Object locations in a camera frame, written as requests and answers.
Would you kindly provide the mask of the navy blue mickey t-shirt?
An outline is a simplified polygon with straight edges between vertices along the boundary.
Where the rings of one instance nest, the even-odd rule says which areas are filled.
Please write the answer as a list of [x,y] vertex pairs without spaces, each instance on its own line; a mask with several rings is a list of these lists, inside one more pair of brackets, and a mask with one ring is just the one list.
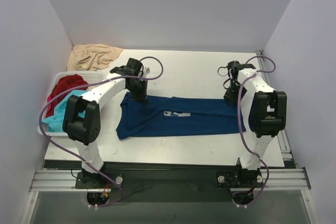
[[116,129],[120,140],[128,137],[219,135],[245,132],[237,109],[224,99],[191,99],[149,95],[147,103],[132,100],[128,92],[121,104]]

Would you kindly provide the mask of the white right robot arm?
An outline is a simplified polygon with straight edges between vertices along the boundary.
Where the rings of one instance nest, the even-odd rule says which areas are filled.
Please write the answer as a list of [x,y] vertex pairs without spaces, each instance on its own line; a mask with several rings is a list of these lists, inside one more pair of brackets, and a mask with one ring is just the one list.
[[268,85],[251,64],[228,67],[229,87],[224,99],[238,112],[238,128],[245,148],[233,182],[245,186],[249,170],[260,168],[270,142],[286,126],[287,95]]

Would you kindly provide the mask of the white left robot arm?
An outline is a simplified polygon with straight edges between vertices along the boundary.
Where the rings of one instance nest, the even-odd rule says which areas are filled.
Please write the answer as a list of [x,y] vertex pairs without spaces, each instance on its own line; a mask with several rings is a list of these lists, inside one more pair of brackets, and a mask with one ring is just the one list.
[[136,101],[146,102],[147,83],[142,78],[112,73],[102,84],[68,98],[62,129],[74,141],[81,167],[89,173],[87,181],[92,187],[100,188],[106,183],[104,162],[96,142],[101,131],[100,110],[123,90],[128,90]]

